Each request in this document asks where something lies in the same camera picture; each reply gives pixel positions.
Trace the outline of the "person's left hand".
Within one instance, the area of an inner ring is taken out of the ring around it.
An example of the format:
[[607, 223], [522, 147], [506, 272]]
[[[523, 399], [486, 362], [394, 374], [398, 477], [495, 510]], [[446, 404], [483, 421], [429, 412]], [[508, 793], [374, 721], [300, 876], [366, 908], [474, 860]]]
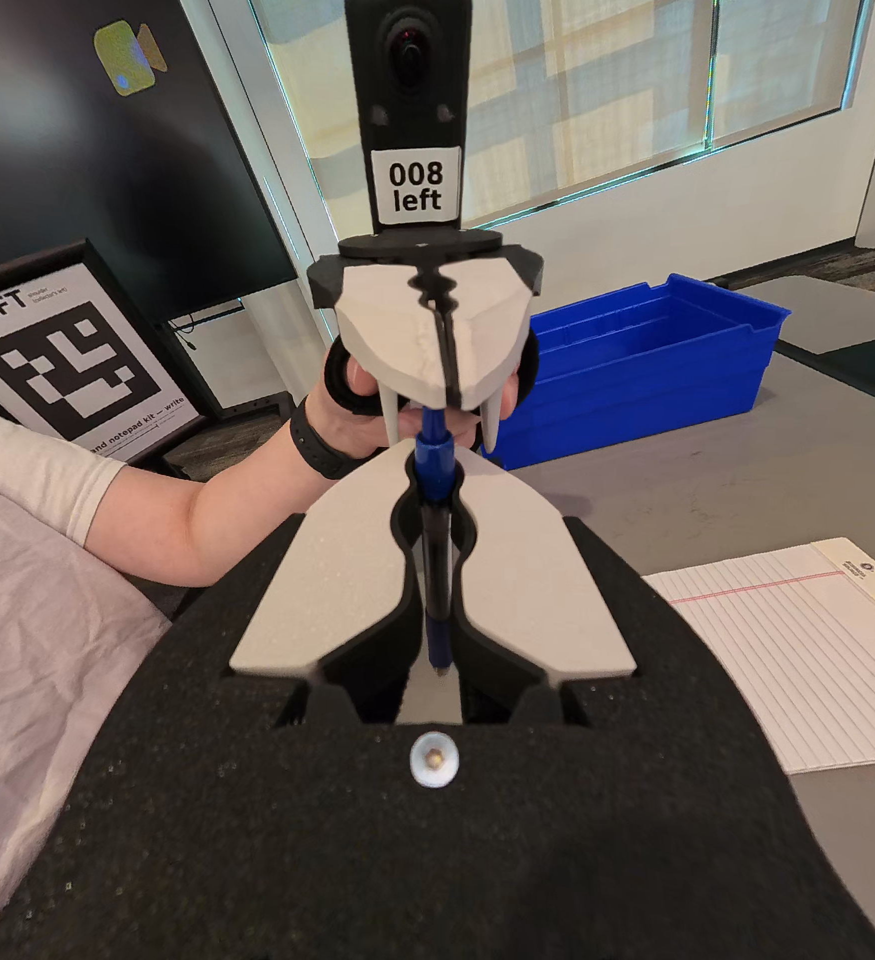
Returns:
[[[519, 365], [515, 366], [503, 385], [501, 397], [501, 422], [513, 414], [517, 405]], [[357, 360], [348, 359], [347, 382], [356, 395], [376, 396], [378, 383]], [[390, 446], [386, 423], [383, 416], [353, 414], [339, 406], [327, 392], [324, 380], [319, 381], [311, 390], [306, 401], [305, 411], [310, 426], [334, 450], [354, 459], [364, 459], [380, 448]], [[481, 425], [480, 411], [475, 414], [459, 409], [445, 412], [447, 429], [459, 447], [472, 448], [476, 440], [478, 426]], [[413, 438], [420, 432], [422, 409], [414, 404], [405, 406], [399, 412], [399, 436], [401, 440]]]

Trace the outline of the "large black wall screen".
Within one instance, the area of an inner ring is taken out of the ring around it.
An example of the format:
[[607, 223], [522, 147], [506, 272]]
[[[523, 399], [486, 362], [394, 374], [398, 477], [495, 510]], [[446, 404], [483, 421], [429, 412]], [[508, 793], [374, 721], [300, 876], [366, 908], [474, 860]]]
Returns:
[[0, 265], [84, 239], [152, 323], [297, 276], [180, 2], [0, 1]]

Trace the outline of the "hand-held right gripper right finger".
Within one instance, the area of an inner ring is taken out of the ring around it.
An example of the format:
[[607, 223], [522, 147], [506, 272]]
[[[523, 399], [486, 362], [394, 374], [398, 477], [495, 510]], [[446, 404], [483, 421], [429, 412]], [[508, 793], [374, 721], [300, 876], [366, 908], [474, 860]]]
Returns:
[[464, 627], [552, 687], [631, 676], [635, 658], [559, 510], [477, 453], [456, 455]]

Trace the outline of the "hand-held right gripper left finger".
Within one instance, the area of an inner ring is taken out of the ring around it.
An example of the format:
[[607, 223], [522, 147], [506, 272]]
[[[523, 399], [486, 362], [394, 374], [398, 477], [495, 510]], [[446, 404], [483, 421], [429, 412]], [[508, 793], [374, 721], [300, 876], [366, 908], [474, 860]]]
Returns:
[[307, 510], [229, 666], [242, 675], [314, 680], [323, 659], [419, 601], [412, 549], [393, 516], [411, 492], [404, 439], [337, 482]]

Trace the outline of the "window with roller blind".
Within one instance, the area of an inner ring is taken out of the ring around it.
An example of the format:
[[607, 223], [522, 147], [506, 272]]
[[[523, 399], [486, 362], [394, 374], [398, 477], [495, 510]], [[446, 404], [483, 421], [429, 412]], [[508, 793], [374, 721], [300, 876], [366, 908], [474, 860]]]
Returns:
[[849, 109], [875, 2], [473, 2], [468, 226]]

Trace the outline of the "black metal frame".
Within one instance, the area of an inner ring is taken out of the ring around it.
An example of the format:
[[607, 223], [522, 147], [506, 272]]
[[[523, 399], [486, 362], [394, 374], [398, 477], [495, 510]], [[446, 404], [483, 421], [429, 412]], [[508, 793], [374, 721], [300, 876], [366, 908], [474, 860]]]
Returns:
[[221, 423], [237, 423], [265, 416], [277, 416], [284, 422], [293, 413], [295, 406], [292, 394], [287, 390], [281, 390], [232, 406], [221, 407], [215, 416]]

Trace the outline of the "blue pen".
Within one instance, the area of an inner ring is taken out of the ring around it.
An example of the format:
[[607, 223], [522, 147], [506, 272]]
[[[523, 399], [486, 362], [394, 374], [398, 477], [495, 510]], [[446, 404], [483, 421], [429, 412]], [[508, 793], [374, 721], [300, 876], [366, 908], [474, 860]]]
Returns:
[[425, 634], [428, 659], [439, 676], [453, 663], [451, 496], [456, 485], [455, 443], [444, 410], [425, 408], [416, 435], [414, 475], [422, 522]]

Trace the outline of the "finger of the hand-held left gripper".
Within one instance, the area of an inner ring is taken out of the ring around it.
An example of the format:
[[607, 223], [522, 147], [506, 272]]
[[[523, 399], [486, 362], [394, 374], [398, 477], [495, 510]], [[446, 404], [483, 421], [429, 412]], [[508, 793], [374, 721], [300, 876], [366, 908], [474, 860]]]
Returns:
[[399, 396], [431, 409], [447, 405], [437, 319], [418, 278], [412, 265], [345, 266], [335, 303], [344, 347], [377, 381], [390, 446], [400, 442]]
[[515, 371], [530, 329], [533, 290], [507, 258], [446, 263], [451, 283], [452, 404], [478, 409], [486, 452], [497, 443], [504, 386]]

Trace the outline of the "black wristwatch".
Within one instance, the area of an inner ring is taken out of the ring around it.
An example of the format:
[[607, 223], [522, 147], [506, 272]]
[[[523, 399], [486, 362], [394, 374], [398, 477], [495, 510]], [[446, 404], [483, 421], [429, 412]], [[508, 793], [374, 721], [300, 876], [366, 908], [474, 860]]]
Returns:
[[353, 458], [324, 441], [311, 426], [306, 412], [306, 400], [298, 404], [289, 418], [289, 435], [294, 448], [306, 465], [324, 479], [338, 482], [370, 462], [373, 454]]

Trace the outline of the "framed tag sign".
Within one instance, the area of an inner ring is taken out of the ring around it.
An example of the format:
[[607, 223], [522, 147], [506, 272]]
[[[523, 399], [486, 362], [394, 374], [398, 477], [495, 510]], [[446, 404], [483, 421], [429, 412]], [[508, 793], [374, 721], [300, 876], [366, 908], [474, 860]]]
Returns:
[[0, 264], [1, 417], [137, 466], [219, 411], [88, 239]]

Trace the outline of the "person's white shirt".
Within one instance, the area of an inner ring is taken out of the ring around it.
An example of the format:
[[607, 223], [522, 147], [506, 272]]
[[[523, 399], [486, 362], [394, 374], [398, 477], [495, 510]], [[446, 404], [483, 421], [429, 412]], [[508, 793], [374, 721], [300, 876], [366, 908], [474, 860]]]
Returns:
[[121, 469], [0, 416], [0, 909], [117, 698], [170, 627], [84, 547]]

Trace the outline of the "person's left forearm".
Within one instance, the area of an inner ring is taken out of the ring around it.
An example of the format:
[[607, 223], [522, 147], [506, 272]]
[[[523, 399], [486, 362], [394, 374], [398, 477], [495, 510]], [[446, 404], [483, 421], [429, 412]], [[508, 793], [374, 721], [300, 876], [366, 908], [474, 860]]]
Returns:
[[134, 577], [208, 587], [333, 484], [285, 431], [206, 483], [124, 466], [96, 508], [84, 549]]

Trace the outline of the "blue plastic bin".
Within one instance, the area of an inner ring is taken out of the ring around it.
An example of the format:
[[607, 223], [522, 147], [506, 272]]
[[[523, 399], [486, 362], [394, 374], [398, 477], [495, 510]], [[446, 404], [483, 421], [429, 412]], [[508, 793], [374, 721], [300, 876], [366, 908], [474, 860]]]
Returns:
[[747, 413], [790, 315], [674, 273], [536, 314], [535, 383], [492, 456], [513, 471]]

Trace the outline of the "white lined notepad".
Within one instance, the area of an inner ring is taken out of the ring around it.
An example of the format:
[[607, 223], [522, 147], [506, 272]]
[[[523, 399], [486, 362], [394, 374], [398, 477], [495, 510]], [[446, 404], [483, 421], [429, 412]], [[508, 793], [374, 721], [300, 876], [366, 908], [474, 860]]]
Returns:
[[788, 775], [875, 764], [875, 559], [845, 537], [645, 577]]

